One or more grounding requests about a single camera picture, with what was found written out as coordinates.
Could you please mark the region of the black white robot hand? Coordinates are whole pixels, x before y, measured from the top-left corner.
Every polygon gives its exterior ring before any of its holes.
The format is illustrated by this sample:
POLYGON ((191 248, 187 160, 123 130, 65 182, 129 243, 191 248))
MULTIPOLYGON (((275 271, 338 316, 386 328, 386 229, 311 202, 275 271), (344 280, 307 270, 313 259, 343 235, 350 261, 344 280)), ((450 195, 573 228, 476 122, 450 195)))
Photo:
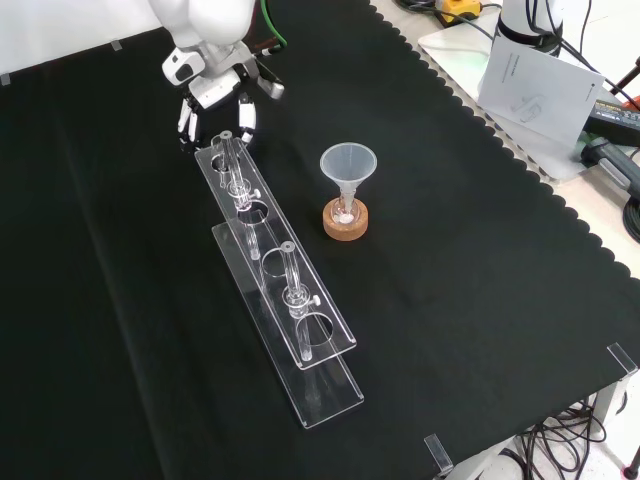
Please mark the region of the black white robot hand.
POLYGON ((175 47, 162 71, 174 87, 182 88, 177 131, 181 142, 191 145, 199 143, 200 114, 222 104, 243 83, 258 76, 256 59, 242 41, 175 47))

